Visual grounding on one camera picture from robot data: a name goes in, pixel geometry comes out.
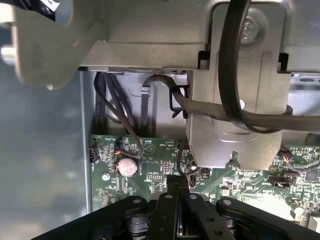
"gray metal panel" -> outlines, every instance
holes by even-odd
[[[209,71],[190,76],[190,97],[196,101],[221,104],[218,86],[218,53],[226,4],[213,12]],[[238,64],[238,91],[245,110],[281,114],[286,109],[290,75],[278,74],[277,64],[285,10],[276,3],[252,4],[248,19],[257,25],[255,41],[241,45]],[[201,167],[224,168],[233,151],[244,169],[268,169],[281,144],[282,132],[257,134],[230,122],[191,114],[188,119],[189,144]]]
[[[319,116],[320,115],[320,77],[301,76],[302,79],[314,79],[313,82],[301,82],[299,77],[291,79],[288,104],[293,108],[294,115]],[[284,131],[282,144],[318,146],[320,134],[303,131]]]
[[[10,43],[9,31],[0,36],[0,46]],[[0,239],[31,239],[91,210],[84,136],[93,98],[86,78],[76,73],[50,91],[22,85],[0,61]]]
[[[65,0],[61,26],[18,8],[0,21],[14,22],[17,74],[30,85],[64,86],[79,64],[89,67],[197,69],[206,50],[213,9],[227,0]],[[282,51],[287,69],[318,72],[318,0],[253,0],[285,9]]]

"black cable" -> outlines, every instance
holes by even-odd
[[[121,87],[117,77],[114,74],[111,74],[111,79],[112,79],[112,82],[113,82],[113,86],[114,86],[114,88],[115,88],[115,90],[117,92],[119,101],[120,101],[120,103],[123,105],[123,107],[125,109],[128,121],[129,121],[131,127],[135,130],[136,129],[136,119],[135,119],[135,117],[133,115],[133,112],[131,110],[130,104],[129,104],[128,99],[127,99],[127,96],[126,96],[123,88]]]
[[[154,82],[162,82],[162,78],[159,78],[158,75],[152,75],[148,77],[144,83],[143,87],[150,88],[150,85]],[[148,136],[148,106],[149,106],[149,94],[142,94],[141,97],[141,125],[140,133],[142,136]]]
[[[120,100],[118,98],[118,94],[117,94],[117,91],[116,91],[116,88],[115,88],[115,85],[114,85],[114,82],[111,78],[111,74],[110,73],[105,73],[103,72],[102,73],[105,81],[106,81],[106,85],[108,86],[108,90],[110,92],[110,95],[111,95],[111,98],[112,98],[112,101],[113,101],[113,104],[115,106],[115,109],[122,113],[123,115],[125,115],[124,113],[124,109],[120,103]]]
[[[218,81],[221,102],[230,122],[239,128],[260,134],[270,134],[279,129],[258,129],[245,118],[239,102],[238,57],[242,33],[251,0],[231,0],[222,29]]]
[[[295,168],[294,166],[292,166],[290,163],[287,164],[288,169],[297,172],[297,173],[306,173],[306,172],[310,172],[312,170],[316,170],[318,167],[320,167],[320,161],[317,164],[311,165],[311,166],[307,166],[304,168]]]
[[[224,107],[221,104],[195,101],[184,97],[175,81],[166,75],[153,75],[160,78],[162,82],[172,90],[172,94],[177,103],[188,113],[207,116],[220,121],[229,122]],[[279,130],[306,131],[309,133],[319,133],[319,116],[292,116],[293,109],[287,105],[283,114],[259,114],[243,111],[247,121],[257,127],[272,128]]]
[[[100,74],[96,74],[94,79],[98,81],[99,89],[104,97],[106,97],[107,85],[106,81],[100,77]],[[106,135],[107,133],[107,119],[106,119],[106,106],[102,102],[101,98],[95,95],[95,110],[94,110],[94,126],[93,133],[98,135]]]
[[[128,133],[133,138],[134,143],[136,144],[136,146],[138,148],[138,154],[131,154],[130,152],[125,151],[125,149],[122,149],[121,152],[124,155],[127,155],[129,157],[140,159],[144,154],[144,149],[143,149],[143,147],[141,145],[139,137],[136,135],[135,131],[131,127],[131,125],[130,125],[128,119],[126,118],[126,116],[122,112],[120,112],[117,109],[115,109],[114,106],[104,97],[104,95],[100,91],[100,86],[99,86],[99,81],[98,81],[99,77],[101,76],[101,72],[97,72],[96,74],[98,75],[98,77],[96,77],[94,79],[94,83],[93,83],[94,84],[94,90],[95,90],[96,94],[101,98],[103,103],[110,109],[110,111],[120,120],[120,122],[123,124],[125,129],[128,131]]]
[[[56,14],[40,0],[0,0],[2,4],[9,4],[23,10],[38,12],[52,21],[56,20]]]
[[[190,176],[190,175],[194,175],[198,172],[201,171],[202,167],[197,167],[195,170],[190,170],[189,172],[184,172],[182,171],[181,169],[181,162],[182,162],[182,153],[184,152],[184,149],[185,149],[185,145],[188,143],[188,138],[187,136],[184,137],[181,145],[180,145],[180,148],[179,148],[179,151],[178,151],[178,154],[176,156],[176,170],[178,171],[178,173],[181,175],[181,176]]]

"screw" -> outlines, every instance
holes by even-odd
[[[215,235],[222,235],[222,231],[220,229],[215,229],[213,232]]]
[[[243,32],[242,32],[242,38],[243,39],[251,38],[254,30],[255,30],[255,26],[251,22],[249,21],[245,22],[243,27]]]
[[[110,175],[109,175],[108,173],[102,174],[102,180],[103,180],[103,181],[108,181],[108,180],[110,180]]]
[[[230,200],[223,200],[222,201],[225,205],[231,205],[232,202]]]
[[[189,196],[189,198],[191,198],[191,199],[197,199],[198,197],[197,197],[197,195],[191,194],[191,195]]]

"black plastic clip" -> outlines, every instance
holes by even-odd
[[[169,105],[170,105],[170,110],[173,112],[172,118],[174,119],[180,112],[182,112],[183,118],[187,119],[188,118],[188,113],[183,110],[182,107],[174,107],[173,105],[173,92],[176,90],[184,90],[184,96],[186,98],[189,97],[189,85],[177,85],[175,87],[172,87],[169,89]]]

